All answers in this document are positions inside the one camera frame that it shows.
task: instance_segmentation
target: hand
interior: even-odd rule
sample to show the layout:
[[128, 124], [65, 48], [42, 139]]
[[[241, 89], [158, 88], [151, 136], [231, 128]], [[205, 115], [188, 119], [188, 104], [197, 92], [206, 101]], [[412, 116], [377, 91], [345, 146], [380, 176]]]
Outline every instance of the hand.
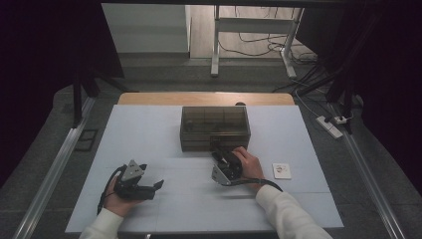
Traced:
[[[261, 167], [260, 159], [251, 153], [249, 153], [245, 147], [240, 146], [233, 149], [233, 153], [240, 159], [242, 162], [243, 172], [242, 176], [245, 178], [261, 178], [264, 179], [264, 172]], [[258, 192], [263, 185], [258, 183], [248, 184], [254, 190]]]
[[113, 190], [116, 179], [117, 177], [111, 181], [108, 189], [106, 190], [107, 197], [105, 198], [105, 208], [120, 217], [124, 217], [134, 205], [141, 203], [142, 200], [127, 200], [118, 197]]

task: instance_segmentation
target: metal frame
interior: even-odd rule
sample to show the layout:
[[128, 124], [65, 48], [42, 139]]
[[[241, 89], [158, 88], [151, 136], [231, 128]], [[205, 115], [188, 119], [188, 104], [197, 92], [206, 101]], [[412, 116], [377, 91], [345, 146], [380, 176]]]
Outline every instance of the metal frame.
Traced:
[[242, 32], [242, 33], [270, 33], [289, 34], [286, 45], [282, 49], [282, 58], [290, 79], [297, 77], [295, 69], [289, 58], [289, 51], [301, 21], [303, 9], [299, 8], [293, 20], [286, 19], [251, 19], [251, 18], [220, 18], [220, 6], [214, 10], [214, 46], [211, 61], [211, 77], [218, 77], [219, 65], [219, 44], [220, 32]]

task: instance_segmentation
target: gray floor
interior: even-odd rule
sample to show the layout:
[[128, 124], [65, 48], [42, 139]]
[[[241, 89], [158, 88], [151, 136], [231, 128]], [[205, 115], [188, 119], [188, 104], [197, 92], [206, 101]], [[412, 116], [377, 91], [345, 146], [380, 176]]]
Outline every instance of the gray floor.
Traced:
[[[127, 63], [125, 80], [119, 80], [129, 88], [143, 91], [192, 91], [192, 92], [262, 92], [269, 93], [275, 87], [289, 84], [280, 60], [225, 60], [221, 64], [220, 77], [210, 77], [209, 60], [188, 59], [122, 59]], [[298, 74], [304, 75], [311, 66], [297, 66]], [[64, 230], [75, 207], [79, 193], [88, 175], [92, 160], [101, 141], [110, 110], [116, 104], [120, 91], [98, 80], [101, 94], [85, 127], [96, 130], [98, 135], [89, 150], [80, 141], [77, 149], [44, 211], [32, 238], [77, 238], [66, 235]], [[303, 98], [307, 106], [317, 114], [324, 114], [322, 94], [314, 92]], [[342, 229], [327, 229], [334, 238], [389, 238], [382, 219], [376, 211], [365, 185], [360, 179], [353, 160], [342, 140], [334, 140], [315, 121], [315, 116], [296, 99], [303, 113], [316, 154], [327, 179], [334, 201], [344, 223]], [[0, 238], [11, 238], [32, 201], [43, 177], [46, 175], [63, 140], [72, 125], [72, 88], [59, 91], [55, 106], [37, 139], [22, 162], [0, 192]], [[360, 119], [361, 109], [353, 110], [353, 134], [391, 203], [408, 238], [422, 238], [422, 199], [414, 190], [394, 159], [364, 127]], [[165, 238], [180, 235], [160, 236]], [[275, 234], [219, 235], [221, 238], [275, 238]], [[120, 238], [139, 238], [121, 235]]]

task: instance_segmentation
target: white shirt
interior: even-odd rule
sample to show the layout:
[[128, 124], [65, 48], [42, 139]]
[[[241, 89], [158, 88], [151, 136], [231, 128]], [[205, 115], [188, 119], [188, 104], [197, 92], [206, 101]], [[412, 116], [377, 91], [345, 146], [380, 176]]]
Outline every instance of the white shirt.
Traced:
[[[256, 199], [265, 209], [280, 239], [331, 238], [288, 192], [265, 185], [258, 191]], [[103, 208], [96, 221], [82, 232], [80, 239], [115, 239], [122, 221], [122, 217]]]

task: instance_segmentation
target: wrist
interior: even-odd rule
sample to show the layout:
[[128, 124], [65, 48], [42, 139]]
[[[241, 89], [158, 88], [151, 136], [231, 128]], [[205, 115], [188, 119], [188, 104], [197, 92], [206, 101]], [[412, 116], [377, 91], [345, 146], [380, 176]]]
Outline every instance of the wrist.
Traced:
[[105, 209], [120, 217], [125, 217], [130, 210], [130, 208], [125, 207], [106, 207]]
[[263, 184], [259, 184], [259, 183], [255, 183], [255, 184], [252, 184], [252, 188], [254, 189], [254, 191], [255, 192], [257, 192], [258, 193], [258, 191], [263, 187], [264, 185]]

